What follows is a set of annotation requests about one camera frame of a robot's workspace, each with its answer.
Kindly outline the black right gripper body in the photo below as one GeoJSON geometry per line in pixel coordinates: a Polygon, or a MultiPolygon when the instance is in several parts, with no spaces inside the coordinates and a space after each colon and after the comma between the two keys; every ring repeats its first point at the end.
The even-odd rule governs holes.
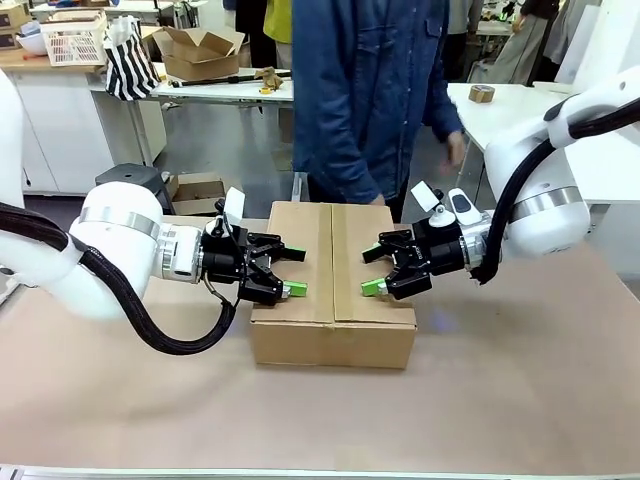
{"type": "Polygon", "coordinates": [[[462,231],[457,223],[434,227],[428,219],[412,224],[414,238],[429,262],[433,276],[444,275],[466,267],[466,257],[461,246],[462,231]]]}

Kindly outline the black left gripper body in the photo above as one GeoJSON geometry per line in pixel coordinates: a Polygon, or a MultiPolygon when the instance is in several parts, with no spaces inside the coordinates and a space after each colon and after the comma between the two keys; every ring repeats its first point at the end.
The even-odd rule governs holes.
{"type": "Polygon", "coordinates": [[[227,236],[221,227],[203,230],[200,279],[223,284],[237,282],[241,289],[253,287],[248,258],[252,239],[251,232],[238,226],[232,226],[232,233],[227,236]]]}

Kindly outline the large brown cardboard box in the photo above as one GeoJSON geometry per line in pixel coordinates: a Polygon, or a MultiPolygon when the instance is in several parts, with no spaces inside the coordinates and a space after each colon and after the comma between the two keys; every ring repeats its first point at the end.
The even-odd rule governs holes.
{"type": "Polygon", "coordinates": [[[404,369],[417,332],[408,301],[366,296],[362,283],[392,269],[386,258],[365,263],[363,251],[394,227],[377,205],[277,201],[267,230],[305,251],[303,262],[279,260],[273,272],[305,295],[274,307],[255,306],[250,341],[259,364],[404,369]]]}

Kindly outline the person's left forearm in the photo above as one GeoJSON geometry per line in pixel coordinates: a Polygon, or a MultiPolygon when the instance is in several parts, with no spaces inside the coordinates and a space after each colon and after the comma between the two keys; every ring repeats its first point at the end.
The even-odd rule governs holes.
{"type": "Polygon", "coordinates": [[[447,92],[447,84],[429,89],[422,122],[431,128],[440,143],[445,143],[453,133],[464,132],[456,105],[447,92]]]}

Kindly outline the small cardboard box on floor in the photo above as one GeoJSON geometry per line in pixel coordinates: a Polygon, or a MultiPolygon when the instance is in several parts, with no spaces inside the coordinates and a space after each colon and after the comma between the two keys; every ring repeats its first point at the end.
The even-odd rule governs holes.
{"type": "Polygon", "coordinates": [[[223,179],[215,172],[171,175],[166,182],[176,215],[212,216],[215,203],[225,197],[223,179]]]}

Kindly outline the open cardboard box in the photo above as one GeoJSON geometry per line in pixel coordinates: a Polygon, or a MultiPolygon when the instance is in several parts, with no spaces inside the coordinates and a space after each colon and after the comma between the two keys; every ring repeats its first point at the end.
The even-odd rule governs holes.
{"type": "Polygon", "coordinates": [[[153,34],[166,74],[184,81],[204,81],[239,72],[239,52],[245,34],[224,27],[176,29],[153,34]]]}

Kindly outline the cardboard box with label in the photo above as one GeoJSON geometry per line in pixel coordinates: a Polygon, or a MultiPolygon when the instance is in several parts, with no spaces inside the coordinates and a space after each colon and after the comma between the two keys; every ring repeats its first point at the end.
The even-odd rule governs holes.
{"type": "Polygon", "coordinates": [[[31,20],[23,3],[0,2],[0,51],[17,49],[17,35],[31,20]]]}

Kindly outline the white side table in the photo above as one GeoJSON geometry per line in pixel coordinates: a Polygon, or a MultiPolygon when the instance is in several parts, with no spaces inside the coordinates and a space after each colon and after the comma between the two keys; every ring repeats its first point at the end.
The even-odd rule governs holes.
{"type": "MultiPolygon", "coordinates": [[[[563,95],[540,88],[496,84],[493,100],[475,103],[471,86],[451,83],[450,99],[469,139],[465,157],[484,151],[490,140],[509,127],[541,116],[563,95]]],[[[640,204],[640,127],[582,139],[565,149],[584,200],[591,204],[640,204]]]]}

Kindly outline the brown paper figure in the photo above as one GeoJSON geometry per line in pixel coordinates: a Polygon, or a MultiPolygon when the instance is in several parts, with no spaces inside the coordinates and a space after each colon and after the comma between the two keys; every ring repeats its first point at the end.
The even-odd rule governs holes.
{"type": "Polygon", "coordinates": [[[276,73],[273,67],[258,69],[254,74],[254,78],[261,80],[263,88],[271,91],[277,91],[283,83],[283,79],[276,73]]]}

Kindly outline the person in denim jacket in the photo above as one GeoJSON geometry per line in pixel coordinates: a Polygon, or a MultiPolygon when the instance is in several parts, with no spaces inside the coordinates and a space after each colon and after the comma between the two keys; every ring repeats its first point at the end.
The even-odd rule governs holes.
{"type": "MultiPolygon", "coordinates": [[[[449,0],[292,2],[294,140],[350,134],[395,222],[428,91],[447,84],[448,20],[449,0]]],[[[307,185],[313,202],[346,203],[307,185]]]]}

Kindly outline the long black rod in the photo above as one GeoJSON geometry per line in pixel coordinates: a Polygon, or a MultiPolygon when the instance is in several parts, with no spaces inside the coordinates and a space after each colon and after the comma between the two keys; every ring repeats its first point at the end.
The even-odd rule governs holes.
{"type": "MultiPolygon", "coordinates": [[[[276,73],[283,80],[289,79],[292,77],[292,72],[290,70],[276,72],[276,73]]],[[[246,83],[246,82],[252,82],[252,81],[261,81],[261,80],[256,80],[254,78],[254,74],[249,74],[249,75],[232,75],[232,76],[227,76],[227,77],[217,78],[217,79],[196,80],[196,81],[169,80],[168,84],[173,88],[181,88],[181,87],[208,86],[208,85],[217,85],[217,84],[239,84],[239,83],[246,83]]]]}

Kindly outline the wooden top white cabinet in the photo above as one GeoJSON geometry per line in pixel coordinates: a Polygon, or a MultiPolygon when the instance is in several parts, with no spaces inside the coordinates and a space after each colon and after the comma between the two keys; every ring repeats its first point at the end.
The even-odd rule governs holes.
{"type": "Polygon", "coordinates": [[[53,67],[24,50],[0,51],[0,70],[24,109],[23,191],[84,195],[120,163],[151,164],[167,145],[157,101],[108,95],[98,67],[53,67]]]}

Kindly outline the person in grey skirt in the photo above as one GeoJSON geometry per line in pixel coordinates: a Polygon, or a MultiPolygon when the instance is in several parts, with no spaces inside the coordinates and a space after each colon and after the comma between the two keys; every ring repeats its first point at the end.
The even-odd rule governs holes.
{"type": "Polygon", "coordinates": [[[488,72],[492,84],[525,85],[534,67],[549,23],[560,0],[524,0],[512,23],[512,34],[488,72]]]}

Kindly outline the black white striped bag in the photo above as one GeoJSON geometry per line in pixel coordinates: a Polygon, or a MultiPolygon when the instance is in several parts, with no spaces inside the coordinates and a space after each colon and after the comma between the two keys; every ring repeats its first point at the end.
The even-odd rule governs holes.
{"type": "Polygon", "coordinates": [[[160,77],[143,45],[139,20],[131,15],[114,19],[106,29],[105,91],[122,101],[146,99],[160,77]]]}

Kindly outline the white plastic basket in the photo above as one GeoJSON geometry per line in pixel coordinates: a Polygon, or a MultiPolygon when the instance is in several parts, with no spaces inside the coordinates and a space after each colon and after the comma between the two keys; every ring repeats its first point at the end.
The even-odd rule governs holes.
{"type": "Polygon", "coordinates": [[[102,9],[57,10],[40,23],[49,61],[54,67],[103,66],[107,17],[102,9]]]}

